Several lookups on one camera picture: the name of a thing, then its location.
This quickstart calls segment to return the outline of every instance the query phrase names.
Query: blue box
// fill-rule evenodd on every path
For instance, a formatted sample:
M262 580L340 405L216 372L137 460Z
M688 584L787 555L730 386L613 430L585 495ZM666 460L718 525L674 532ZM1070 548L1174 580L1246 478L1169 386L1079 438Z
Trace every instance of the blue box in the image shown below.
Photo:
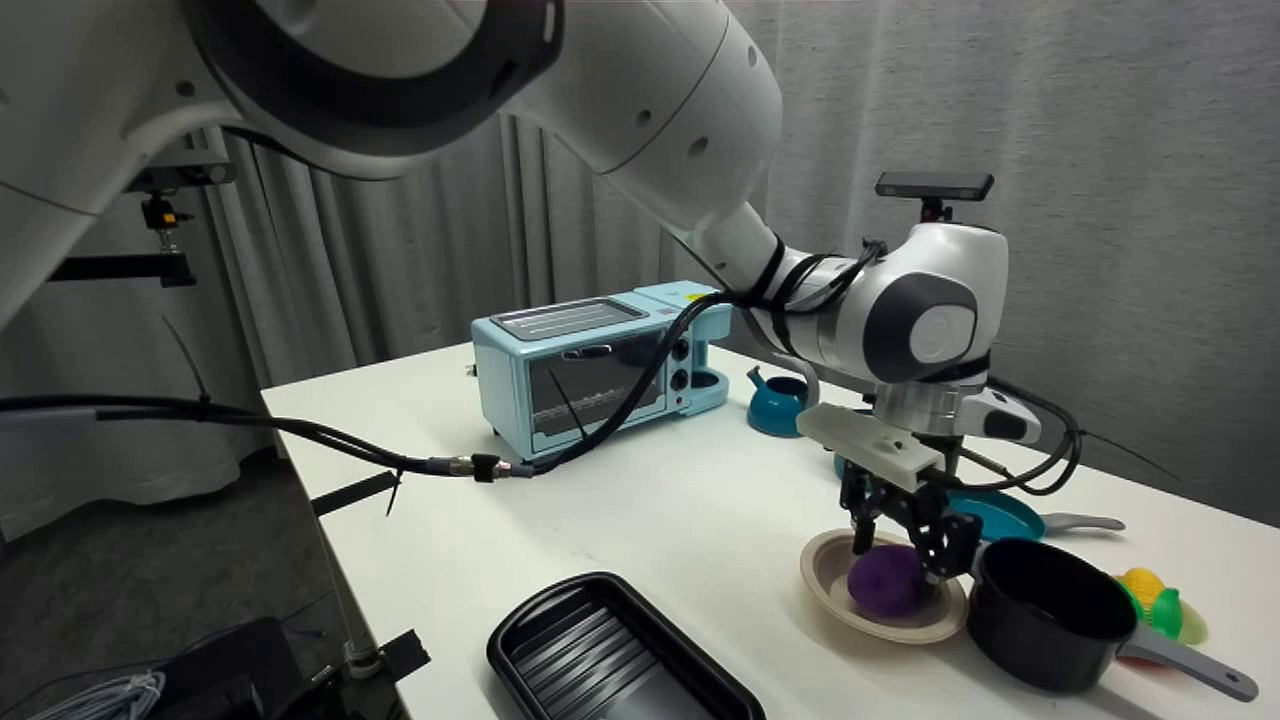
M620 408L683 305L710 292L718 290L674 281L471 320L483 421L523 460L577 444ZM710 370L710 345L730 328L730 305L704 310L624 430L722 408L730 386Z

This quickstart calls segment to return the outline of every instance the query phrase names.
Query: gray curtain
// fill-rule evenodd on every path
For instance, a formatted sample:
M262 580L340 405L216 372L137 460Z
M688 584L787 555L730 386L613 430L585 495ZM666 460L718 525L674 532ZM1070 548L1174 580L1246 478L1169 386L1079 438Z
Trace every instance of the gray curtain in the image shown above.
M1176 478L1101 444L1093 463L1280 519L1280 5L730 5L783 86L756 205L794 246L895 246L917 210L872 198L887 169L996 172L959 216L1011 242L999 378ZM252 169L304 252L286 257L274 212L243 205L262 222L232 246L274 262L242 277L266 381L466 342L514 305L691 277L643 212L514 119L389 188Z
M766 216L809 247L902 242L886 169L983 169L966 222L1011 242L996 372L1176 478L1280 519L1280 5L732 0L775 61L787 137Z

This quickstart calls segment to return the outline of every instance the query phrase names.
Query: white table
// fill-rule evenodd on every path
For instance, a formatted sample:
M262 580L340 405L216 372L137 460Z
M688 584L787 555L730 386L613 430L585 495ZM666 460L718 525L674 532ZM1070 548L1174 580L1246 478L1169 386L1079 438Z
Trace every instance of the white table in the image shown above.
M375 642L417 630L432 651L400 686L413 715L502 715L488 632L538 589L591 568L634 580L775 720L1280 715L1280 532L1093 468L1036 509L1124 517L1124 541L1066 548L1103 573L1150 563L1185 589L1208 620L1203 650L1261 682L1255 706L1124 664L1087 698L1043 698L994 670L969 638L894 650L834 632L800 594L800 548L848 525L834 456L813 440L756 438L743 426L752 363L732 353L713 363L732 378L732 401L713 415L630 431L541 481L408 481L393 517L383 495L326 517ZM471 347L446 347L286 386L266 401L417 456L502 454L467 370ZM310 495L375 472L293 438L286 447ZM1011 468L1036 460L1007 444L980 447Z

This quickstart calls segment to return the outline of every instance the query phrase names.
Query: black bracket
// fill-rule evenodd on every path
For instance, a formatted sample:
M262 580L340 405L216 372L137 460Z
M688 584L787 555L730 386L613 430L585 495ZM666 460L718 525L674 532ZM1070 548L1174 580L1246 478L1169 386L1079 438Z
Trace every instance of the black bracket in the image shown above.
M375 495L375 491L393 491L393 495L389 495L389 517L393 517L393 505L398 505L398 491L400 491L400 472L375 472L375 478L369 478L369 481L358 481L358 484L343 484L343 489L335 489L335 491L327 491L327 495L316 495L316 502L314 502L314 512L316 512L316 517L327 517L327 512L340 512L340 509L350 509L350 505L362 505L363 495Z
M144 212L144 225L160 235L194 222L188 212L171 210L165 192L151 192L142 212Z
M994 185L994 172L881 172L875 198L911 198L919 199L919 225L947 225L947 199L980 205L989 199Z
M232 179L238 179L232 163L168 163L168 169L137 172L124 192L182 192L182 188L212 188Z
M197 286L188 257L158 252L158 257L69 257L48 281L144 281L158 277L165 290Z
M980 519L947 512L947 481L928 472L919 491L902 491L856 463L839 463L839 509L853 517L853 555L875 541L875 519L887 517L907 527L919 563L931 575L959 575L980 548Z
M420 673L423 664L432 664L432 651L423 650L423 642L417 632L398 638L393 643L383 643L383 675L393 686L400 686L406 675Z

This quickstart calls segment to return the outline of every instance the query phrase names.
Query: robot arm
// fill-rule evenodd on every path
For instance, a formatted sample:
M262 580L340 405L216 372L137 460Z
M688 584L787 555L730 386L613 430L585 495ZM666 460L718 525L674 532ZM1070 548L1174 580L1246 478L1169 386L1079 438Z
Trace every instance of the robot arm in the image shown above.
M502 109L691 242L780 353L875 386L886 430L1036 438L980 370L1006 235L936 216L853 262L787 247L756 216L783 100L726 0L9 0L0 323L194 129L242 126L320 169L398 175Z

